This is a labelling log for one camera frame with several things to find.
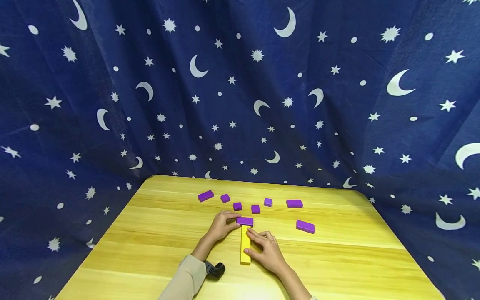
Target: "beige sleeve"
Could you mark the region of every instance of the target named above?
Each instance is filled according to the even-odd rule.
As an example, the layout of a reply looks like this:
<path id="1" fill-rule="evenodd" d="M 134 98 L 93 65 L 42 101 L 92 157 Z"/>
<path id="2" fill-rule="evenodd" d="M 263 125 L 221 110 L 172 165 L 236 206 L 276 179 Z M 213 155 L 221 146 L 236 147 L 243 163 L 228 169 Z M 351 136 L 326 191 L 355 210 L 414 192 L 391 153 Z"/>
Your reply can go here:
<path id="1" fill-rule="evenodd" d="M 205 263 L 187 255 L 158 300 L 192 300 L 206 276 Z"/>

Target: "hand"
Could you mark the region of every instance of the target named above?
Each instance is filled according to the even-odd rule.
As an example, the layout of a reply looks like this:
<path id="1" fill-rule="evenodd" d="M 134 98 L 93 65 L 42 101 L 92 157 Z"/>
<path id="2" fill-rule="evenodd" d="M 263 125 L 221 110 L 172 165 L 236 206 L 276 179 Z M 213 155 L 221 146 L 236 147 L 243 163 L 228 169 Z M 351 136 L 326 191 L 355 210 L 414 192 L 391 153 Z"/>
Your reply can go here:
<path id="1" fill-rule="evenodd" d="M 277 275 L 288 268 L 288 264 L 285 261 L 285 258 L 283 258 L 276 238 L 270 233 L 270 231 L 257 233 L 252 228 L 248 228 L 247 235 L 251 240 L 261 245 L 264 249 L 262 253 L 258 253 L 252 249 L 243 249 L 247 255 L 256 259 L 266 269 Z"/>
<path id="2" fill-rule="evenodd" d="M 231 212 L 229 210 L 220 211 L 212 221 L 210 229 L 205 234 L 205 237 L 213 242 L 219 241 L 227 236 L 227 234 L 240 227 L 240 224 L 232 222 L 227 224 L 227 221 L 233 218 L 237 218 L 241 215 Z"/>

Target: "person's right hand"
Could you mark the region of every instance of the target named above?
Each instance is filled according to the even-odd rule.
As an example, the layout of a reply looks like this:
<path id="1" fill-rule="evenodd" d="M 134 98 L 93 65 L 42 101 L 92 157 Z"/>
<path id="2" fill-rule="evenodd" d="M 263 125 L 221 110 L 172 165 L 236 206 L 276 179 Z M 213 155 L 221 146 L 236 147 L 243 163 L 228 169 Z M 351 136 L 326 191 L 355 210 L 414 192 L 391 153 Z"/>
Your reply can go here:
<path id="1" fill-rule="evenodd" d="M 243 249 L 247 255 L 256 259 L 266 269 L 277 275 L 288 267 L 276 238 L 270 233 L 270 231 L 257 233 L 252 228 L 247 228 L 247 235 L 251 240 L 261 245 L 264 249 L 262 253 L 258 253 L 252 249 Z"/>

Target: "purple block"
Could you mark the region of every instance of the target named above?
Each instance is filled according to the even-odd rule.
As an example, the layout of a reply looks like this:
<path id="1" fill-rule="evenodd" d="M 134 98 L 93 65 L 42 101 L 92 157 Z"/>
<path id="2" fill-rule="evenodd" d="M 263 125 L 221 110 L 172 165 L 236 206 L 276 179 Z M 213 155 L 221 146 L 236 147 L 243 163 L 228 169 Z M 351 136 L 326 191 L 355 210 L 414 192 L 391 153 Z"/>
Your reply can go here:
<path id="1" fill-rule="evenodd" d="M 297 207 L 303 207 L 303 203 L 300 199 L 296 200 L 287 200 L 287 207 L 288 208 L 297 208 Z"/>
<path id="2" fill-rule="evenodd" d="M 237 223 L 240 225 L 248 225 L 253 227 L 253 218 L 247 216 L 239 216 L 237 218 Z"/>
<path id="3" fill-rule="evenodd" d="M 222 200 L 223 203 L 226 203 L 226 202 L 230 201 L 230 196 L 228 194 L 221 195 L 220 199 Z"/>
<path id="4" fill-rule="evenodd" d="M 203 192 L 201 193 L 200 195 L 198 195 L 198 200 L 200 200 L 200 202 L 203 202 L 207 199 L 210 199 L 213 197 L 213 192 L 210 190 L 210 191 L 206 191 L 206 192 Z"/>
<path id="5" fill-rule="evenodd" d="M 252 214 L 260 213 L 260 205 L 252 205 Z"/>
<path id="6" fill-rule="evenodd" d="M 272 207 L 272 199 L 265 198 L 264 205 Z"/>
<path id="7" fill-rule="evenodd" d="M 309 232 L 309 233 L 315 233 L 315 225 L 312 223 L 308 223 L 305 221 L 297 220 L 297 229 Z"/>
<path id="8" fill-rule="evenodd" d="M 241 202 L 235 202 L 235 203 L 233 204 L 233 210 L 234 210 L 234 211 L 242 210 Z"/>

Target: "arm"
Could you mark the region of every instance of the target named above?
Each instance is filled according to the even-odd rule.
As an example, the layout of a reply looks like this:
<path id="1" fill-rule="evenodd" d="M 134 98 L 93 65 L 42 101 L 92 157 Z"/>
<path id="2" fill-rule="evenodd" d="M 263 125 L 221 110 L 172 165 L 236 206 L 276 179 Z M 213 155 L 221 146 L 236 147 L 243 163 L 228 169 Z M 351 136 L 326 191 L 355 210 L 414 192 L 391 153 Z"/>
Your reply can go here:
<path id="1" fill-rule="evenodd" d="M 181 262 L 158 300 L 192 300 L 207 275 L 204 260 L 217 241 L 227 236 L 230 231 L 240 227 L 240 224 L 235 222 L 227 224 L 229 219 L 239 216 L 239 214 L 224 210 L 215 216 L 207 233 L 200 238 L 191 255 L 185 257 Z"/>
<path id="2" fill-rule="evenodd" d="M 265 268 L 275 273 L 283 283 L 292 300 L 310 300 L 312 295 L 303 285 L 297 273 L 287 264 L 283 258 L 280 247 L 276 238 L 272 236 L 270 231 L 257 233 L 255 230 L 248 228 L 247 235 L 264 249 L 262 253 L 258 253 L 252 249 L 244 249 L 250 257 L 256 259 Z"/>

